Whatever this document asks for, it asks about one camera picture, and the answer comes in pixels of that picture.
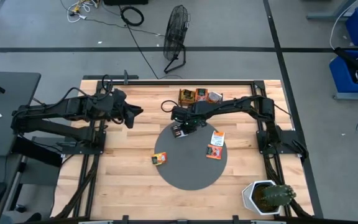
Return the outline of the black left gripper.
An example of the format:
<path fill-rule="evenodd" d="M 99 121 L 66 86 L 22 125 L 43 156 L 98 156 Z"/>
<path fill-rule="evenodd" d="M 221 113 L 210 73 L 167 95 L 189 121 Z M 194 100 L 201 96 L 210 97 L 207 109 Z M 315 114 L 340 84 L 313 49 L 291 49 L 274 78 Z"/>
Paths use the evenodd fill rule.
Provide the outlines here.
<path fill-rule="evenodd" d="M 112 118 L 112 122 L 115 124 L 124 123 L 127 128 L 133 128 L 134 118 L 143 112 L 140 106 L 126 103 L 126 94 L 117 88 L 114 89 L 113 94 L 114 103 L 113 111 L 115 115 Z"/>

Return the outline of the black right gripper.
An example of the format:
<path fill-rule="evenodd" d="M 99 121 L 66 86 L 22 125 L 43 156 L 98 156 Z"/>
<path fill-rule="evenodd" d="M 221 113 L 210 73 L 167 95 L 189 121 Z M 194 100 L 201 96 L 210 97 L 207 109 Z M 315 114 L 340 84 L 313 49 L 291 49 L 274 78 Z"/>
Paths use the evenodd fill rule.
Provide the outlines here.
<path fill-rule="evenodd" d="M 173 136 L 180 137 L 180 131 L 184 133 L 192 133 L 198 127 L 205 127 L 206 121 L 197 114 L 194 114 L 186 108 L 174 106 L 171 111 L 171 119 L 176 121 L 177 124 L 171 127 Z"/>

